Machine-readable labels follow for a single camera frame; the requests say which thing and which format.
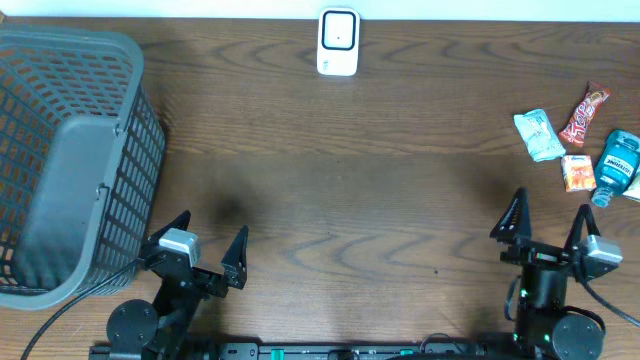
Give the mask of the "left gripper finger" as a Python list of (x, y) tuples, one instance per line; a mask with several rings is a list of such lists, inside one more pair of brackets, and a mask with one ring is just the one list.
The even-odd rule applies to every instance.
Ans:
[(242, 290), (247, 281), (247, 245), (249, 227), (244, 225), (225, 253), (221, 265), (229, 287)]
[(166, 224), (165, 226), (163, 226), (162, 228), (160, 228), (159, 230), (151, 234), (148, 238), (148, 242), (151, 244), (158, 244), (160, 238), (170, 229), (178, 229), (178, 230), (186, 231), (189, 226), (190, 218), (191, 218), (191, 212), (189, 210), (184, 210), (171, 222), (169, 222), (168, 224)]

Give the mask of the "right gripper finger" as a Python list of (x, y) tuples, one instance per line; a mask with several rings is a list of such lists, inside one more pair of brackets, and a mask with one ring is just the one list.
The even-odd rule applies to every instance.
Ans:
[(583, 239), (582, 230), (586, 227), (588, 235), (600, 235), (591, 206), (583, 204), (579, 207), (572, 227), (564, 245), (566, 251), (575, 250)]
[(528, 193), (524, 187), (517, 189), (489, 237), (504, 244), (523, 244), (531, 240)]

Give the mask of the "small orange snack box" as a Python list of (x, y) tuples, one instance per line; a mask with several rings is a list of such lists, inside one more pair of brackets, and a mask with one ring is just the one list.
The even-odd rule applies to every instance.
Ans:
[(565, 155), (561, 160), (561, 168), (567, 192), (591, 191), (596, 188), (589, 155)]

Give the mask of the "blue mouthwash bottle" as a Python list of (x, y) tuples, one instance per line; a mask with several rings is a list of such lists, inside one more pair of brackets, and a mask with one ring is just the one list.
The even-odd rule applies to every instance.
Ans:
[(614, 130), (594, 170), (596, 189), (591, 201), (605, 208), (621, 196), (634, 179), (639, 166), (639, 137), (620, 129)]

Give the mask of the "red chocolate bar wrapper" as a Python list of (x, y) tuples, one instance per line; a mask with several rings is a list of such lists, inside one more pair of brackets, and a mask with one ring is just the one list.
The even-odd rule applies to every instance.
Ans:
[(574, 109), (566, 127), (558, 134), (559, 138), (566, 143), (582, 147), (596, 112), (610, 96), (610, 89), (590, 82), (582, 101)]

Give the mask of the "light blue tissue pack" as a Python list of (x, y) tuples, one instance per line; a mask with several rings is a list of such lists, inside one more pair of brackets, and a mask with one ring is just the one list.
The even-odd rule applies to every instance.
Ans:
[(534, 162), (554, 160), (566, 155), (566, 149), (561, 144), (543, 109), (517, 114), (513, 119), (514, 125)]

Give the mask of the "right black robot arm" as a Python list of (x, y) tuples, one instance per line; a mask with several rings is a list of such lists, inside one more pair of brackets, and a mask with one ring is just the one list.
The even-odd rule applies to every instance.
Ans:
[(519, 266), (519, 281), (511, 287), (518, 296), (511, 315), (513, 342), (536, 359), (597, 359), (606, 336), (604, 320), (592, 311), (566, 304), (568, 281), (582, 286), (616, 270), (623, 261), (620, 246), (600, 234), (591, 207), (579, 207), (562, 247), (532, 237), (527, 190), (514, 193), (506, 211), (490, 232), (505, 244), (504, 263)]

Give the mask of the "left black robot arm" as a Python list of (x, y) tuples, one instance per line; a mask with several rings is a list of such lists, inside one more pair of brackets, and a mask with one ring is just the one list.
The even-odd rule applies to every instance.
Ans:
[(153, 301), (129, 300), (109, 317), (108, 359), (217, 359), (212, 340), (188, 334), (200, 303), (224, 298), (247, 281), (249, 228), (244, 225), (221, 260), (219, 274), (199, 268), (198, 236), (188, 230), (186, 210), (153, 233), (140, 249), (142, 268), (161, 279)]

